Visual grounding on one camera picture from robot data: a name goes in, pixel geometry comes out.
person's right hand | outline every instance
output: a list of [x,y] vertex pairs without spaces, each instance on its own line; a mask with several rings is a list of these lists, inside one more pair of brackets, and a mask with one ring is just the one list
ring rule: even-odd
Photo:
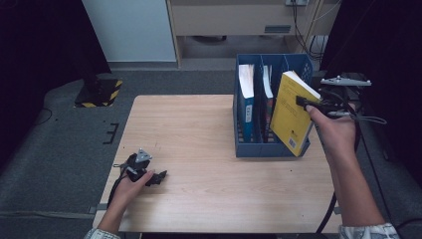
[[355,155],[355,125],[351,117],[329,119],[317,108],[307,106],[311,119],[318,125],[326,153],[333,158]]

label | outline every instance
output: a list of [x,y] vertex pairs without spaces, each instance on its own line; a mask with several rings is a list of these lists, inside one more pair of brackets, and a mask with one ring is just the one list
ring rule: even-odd
[[252,105],[246,106],[246,119],[245,122],[252,121]]

finger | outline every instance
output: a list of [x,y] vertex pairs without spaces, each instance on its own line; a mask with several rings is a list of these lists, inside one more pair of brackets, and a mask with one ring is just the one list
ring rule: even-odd
[[310,114],[311,119],[316,124],[322,124],[328,120],[326,116],[323,115],[317,108],[307,105],[307,112]]
[[151,179],[152,175],[154,175],[154,170],[147,171],[147,173],[144,174],[143,177],[136,182],[136,184],[140,184],[142,186],[145,185],[145,183]]

plaid sleeve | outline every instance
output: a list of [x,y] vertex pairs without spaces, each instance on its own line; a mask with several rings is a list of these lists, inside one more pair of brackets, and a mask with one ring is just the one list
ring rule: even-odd
[[120,237],[109,232],[102,231],[101,229],[93,228],[87,233],[87,235],[85,235],[85,239],[120,239]]
[[391,223],[365,227],[340,226],[339,234],[340,239],[399,239]]

white cabinet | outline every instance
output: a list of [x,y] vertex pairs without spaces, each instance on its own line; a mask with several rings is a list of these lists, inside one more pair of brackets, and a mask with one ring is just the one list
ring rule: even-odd
[[165,0],[84,0],[109,62],[176,62]]

